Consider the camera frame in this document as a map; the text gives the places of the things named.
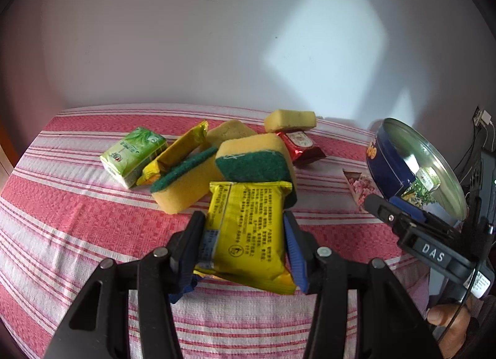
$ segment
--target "screw head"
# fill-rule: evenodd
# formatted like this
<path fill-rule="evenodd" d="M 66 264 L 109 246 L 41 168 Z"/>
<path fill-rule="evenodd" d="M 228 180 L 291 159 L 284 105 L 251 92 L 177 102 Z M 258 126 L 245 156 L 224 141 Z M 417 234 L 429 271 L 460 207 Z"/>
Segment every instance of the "screw head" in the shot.
<path fill-rule="evenodd" d="M 372 260 L 372 267 L 374 267 L 375 269 L 378 269 L 380 270 L 381 268 L 384 268 L 386 266 L 386 263 L 381 260 L 380 258 L 374 258 Z"/>
<path fill-rule="evenodd" d="M 319 247 L 317 249 L 317 254 L 319 257 L 329 257 L 332 254 L 332 250 L 329 247 Z"/>
<path fill-rule="evenodd" d="M 100 263 L 100 268 L 103 270 L 109 269 L 112 266 L 113 266 L 113 259 L 111 258 L 106 258 Z"/>
<path fill-rule="evenodd" d="M 153 255 L 155 257 L 164 257 L 169 253 L 167 247 L 157 247 L 155 250 L 153 250 Z"/>

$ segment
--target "red wrapper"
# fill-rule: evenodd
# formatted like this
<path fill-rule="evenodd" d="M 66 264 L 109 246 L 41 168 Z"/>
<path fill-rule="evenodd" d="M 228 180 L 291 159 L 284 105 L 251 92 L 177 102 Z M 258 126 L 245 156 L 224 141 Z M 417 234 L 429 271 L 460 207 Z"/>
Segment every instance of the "red wrapper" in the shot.
<path fill-rule="evenodd" d="M 326 154 L 303 131 L 278 132 L 294 164 L 307 164 L 325 158 Z"/>

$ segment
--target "sponge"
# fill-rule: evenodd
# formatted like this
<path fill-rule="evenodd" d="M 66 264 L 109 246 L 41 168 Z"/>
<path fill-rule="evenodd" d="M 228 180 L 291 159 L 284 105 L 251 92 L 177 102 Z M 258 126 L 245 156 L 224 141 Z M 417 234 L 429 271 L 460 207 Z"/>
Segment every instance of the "sponge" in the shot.
<path fill-rule="evenodd" d="M 276 110 L 269 114 L 263 121 L 265 131 L 306 131 L 317 127 L 317 118 L 314 112 L 301 112 L 299 110 Z"/>
<path fill-rule="evenodd" d="M 184 160 L 150 187 L 157 204 L 166 214 L 177 214 L 209 192 L 210 182 L 224 177 L 215 165 L 217 148 L 212 147 Z"/>
<path fill-rule="evenodd" d="M 229 120 L 223 122 L 220 126 L 215 127 L 207 133 L 205 142 L 200 145 L 199 150 L 204 151 L 212 146 L 220 147 L 228 139 L 238 139 L 256 135 L 256 131 L 244 125 L 239 120 Z"/>
<path fill-rule="evenodd" d="M 296 176 L 289 152 L 276 134 L 224 141 L 215 164 L 230 182 L 291 182 L 293 189 L 284 201 L 284 208 L 296 204 Z"/>

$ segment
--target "yellow package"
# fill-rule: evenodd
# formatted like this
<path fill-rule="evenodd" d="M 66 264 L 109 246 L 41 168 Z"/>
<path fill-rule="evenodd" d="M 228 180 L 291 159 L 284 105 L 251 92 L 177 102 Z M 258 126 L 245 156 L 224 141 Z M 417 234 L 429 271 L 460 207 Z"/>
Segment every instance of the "yellow package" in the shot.
<path fill-rule="evenodd" d="M 147 164 L 142 171 L 141 177 L 136 184 L 152 184 L 160 179 L 161 173 L 167 173 L 172 167 L 179 164 L 194 149 L 205 142 L 207 136 L 208 122 L 202 121 L 199 125 L 193 127 L 186 134 L 174 141 L 174 143 Z"/>
<path fill-rule="evenodd" d="M 283 295 L 296 289 L 284 266 L 283 203 L 290 182 L 211 182 L 197 272 Z"/>

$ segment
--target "human hand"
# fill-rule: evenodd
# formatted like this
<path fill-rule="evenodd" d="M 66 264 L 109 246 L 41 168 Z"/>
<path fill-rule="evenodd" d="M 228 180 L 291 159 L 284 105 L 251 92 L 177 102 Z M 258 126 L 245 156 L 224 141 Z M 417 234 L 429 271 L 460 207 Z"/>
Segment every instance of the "human hand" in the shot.
<path fill-rule="evenodd" d="M 427 313 L 427 321 L 434 325 L 446 327 L 458 309 L 458 304 L 440 304 L 434 306 Z M 446 335 L 439 342 L 439 348 L 444 358 L 456 355 L 465 343 L 468 324 L 470 322 L 470 312 L 467 306 L 463 306 L 455 321 L 446 332 Z"/>

